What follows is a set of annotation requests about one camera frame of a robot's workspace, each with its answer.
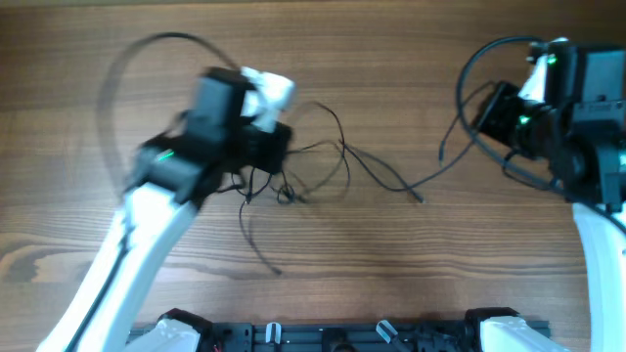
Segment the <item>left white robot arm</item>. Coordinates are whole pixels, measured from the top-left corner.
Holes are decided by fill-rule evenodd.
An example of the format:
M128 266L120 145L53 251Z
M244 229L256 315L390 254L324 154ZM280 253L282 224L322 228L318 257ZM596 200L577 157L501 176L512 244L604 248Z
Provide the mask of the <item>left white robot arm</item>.
M131 328L165 258L202 204L225 192L222 178L251 166L281 171L291 129L292 80L250 67L213 67L200 79L177 136L144 143L119 209L74 299L41 351L202 351L212 324L182 311L131 339Z

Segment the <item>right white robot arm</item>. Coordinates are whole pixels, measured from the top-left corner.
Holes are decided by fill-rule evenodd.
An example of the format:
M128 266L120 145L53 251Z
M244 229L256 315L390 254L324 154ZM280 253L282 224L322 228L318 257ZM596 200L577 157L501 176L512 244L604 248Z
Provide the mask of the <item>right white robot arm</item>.
M498 161L572 204L586 260L591 350L625 348L625 50L533 40L522 86L501 81L471 123Z

